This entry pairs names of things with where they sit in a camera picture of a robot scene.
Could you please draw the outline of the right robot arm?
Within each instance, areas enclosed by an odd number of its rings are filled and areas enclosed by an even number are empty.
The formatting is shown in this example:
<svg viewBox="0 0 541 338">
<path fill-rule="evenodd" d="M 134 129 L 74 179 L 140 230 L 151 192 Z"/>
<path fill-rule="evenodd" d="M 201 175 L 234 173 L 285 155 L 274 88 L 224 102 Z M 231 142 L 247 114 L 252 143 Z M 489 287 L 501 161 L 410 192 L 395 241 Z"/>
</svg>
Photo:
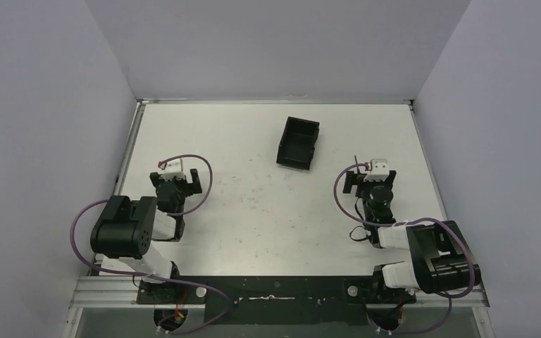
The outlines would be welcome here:
<svg viewBox="0 0 541 338">
<path fill-rule="evenodd" d="M 404 261 L 375 266 L 368 290 L 376 301 L 416 291 L 459 299 L 481 284 L 480 267 L 453 220 L 396 221 L 391 209 L 396 171 L 374 175 L 359 168 L 352 165 L 337 176 L 344 181 L 343 193 L 356 197 L 354 212 L 345 215 L 364 230 L 362 241 L 409 255 Z"/>
</svg>

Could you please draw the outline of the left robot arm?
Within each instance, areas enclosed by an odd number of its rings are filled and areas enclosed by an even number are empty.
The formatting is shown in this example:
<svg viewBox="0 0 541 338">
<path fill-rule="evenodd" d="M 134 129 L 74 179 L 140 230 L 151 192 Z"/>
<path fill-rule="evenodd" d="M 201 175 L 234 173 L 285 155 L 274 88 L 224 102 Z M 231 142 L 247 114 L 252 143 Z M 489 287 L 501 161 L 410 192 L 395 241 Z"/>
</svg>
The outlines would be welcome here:
<svg viewBox="0 0 541 338">
<path fill-rule="evenodd" d="M 153 294 L 163 303 L 172 303 L 180 296 L 181 284 L 173 279 L 179 276 L 179 270 L 152 243 L 181 240 L 185 201 L 202 193 L 198 170 L 191 169 L 189 175 L 191 181 L 181 168 L 150 173 L 155 195 L 138 200 L 112 196 L 91 233 L 94 253 L 117 259 L 143 274 L 142 280 L 154 283 Z"/>
</svg>

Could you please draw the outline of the red handled screwdriver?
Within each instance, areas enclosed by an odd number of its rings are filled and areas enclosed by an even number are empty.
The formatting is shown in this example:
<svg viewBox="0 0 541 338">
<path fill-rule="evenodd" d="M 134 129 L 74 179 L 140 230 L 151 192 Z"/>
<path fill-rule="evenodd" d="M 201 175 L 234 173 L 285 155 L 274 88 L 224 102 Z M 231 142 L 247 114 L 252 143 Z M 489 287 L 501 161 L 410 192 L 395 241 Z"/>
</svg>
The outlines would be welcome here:
<svg viewBox="0 0 541 338">
<path fill-rule="evenodd" d="M 361 171 L 359 170 L 359 165 L 358 165 L 358 164 L 359 164 L 359 161 L 358 161 L 356 155 L 354 155 L 354 161 L 355 161 L 355 164 L 356 164 L 356 172 L 357 172 L 358 174 L 360 174 Z"/>
</svg>

